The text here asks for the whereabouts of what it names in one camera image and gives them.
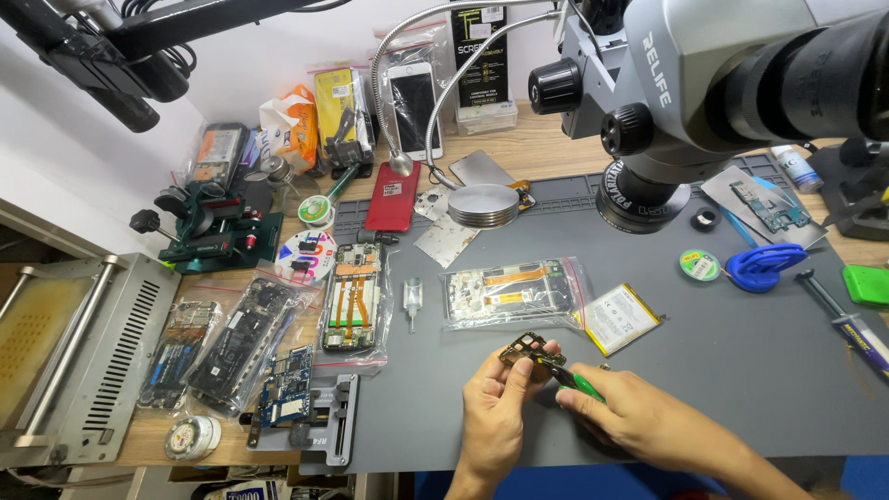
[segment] white bottle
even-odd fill
[[[778,165],[787,172],[790,179],[797,185],[797,189],[807,195],[818,192],[818,188],[824,185],[821,177],[815,173],[805,159],[799,156],[790,146],[775,146],[772,154],[778,159]]]

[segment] green sponge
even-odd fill
[[[889,305],[889,270],[867,266],[845,266],[843,279],[855,303]]]

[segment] gray work mat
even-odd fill
[[[742,170],[792,190],[767,155],[733,161]],[[806,268],[850,312],[859,311],[889,343],[889,331],[873,311],[849,300],[831,246],[783,273],[768,294],[749,294],[725,276],[702,283],[678,266],[691,248],[708,250],[725,265],[749,250],[728,221],[709,234],[692,229],[691,216],[712,206],[700,188],[665,229],[648,236],[610,227],[595,209],[598,174],[535,181],[538,203],[506,228],[482,231],[448,271],[495,267],[558,256],[577,256],[601,295],[630,283],[659,314],[661,326],[612,355],[614,370],[631,370],[697,407],[745,439],[765,456],[889,454],[889,384],[857,352],[846,353],[845,338],[832,317],[796,283]],[[369,201],[342,202],[337,242],[353,243]],[[463,384],[482,360],[515,340],[524,324],[445,333],[440,266],[413,246],[431,224],[415,214],[410,231],[389,256],[396,313],[387,343],[388,364],[365,377],[358,395],[356,435],[346,472],[450,470],[461,446]],[[420,277],[424,304],[409,332],[400,308],[405,279]],[[583,332],[534,328],[557,339],[569,364],[606,362]],[[575,424],[553,400],[555,383],[525,405],[525,445],[517,466],[601,464],[628,457],[604,448]],[[313,473],[304,464],[301,473]]]

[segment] metal disc stack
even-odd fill
[[[518,193],[500,184],[460,188],[448,198],[448,213],[461,226],[491,230],[505,226],[518,215]]]

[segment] glass jar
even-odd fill
[[[315,179],[296,174],[290,164],[281,157],[268,157],[262,160],[257,174],[265,175],[268,187],[272,191],[273,210],[278,210],[288,217],[299,215],[302,200],[321,192]]]

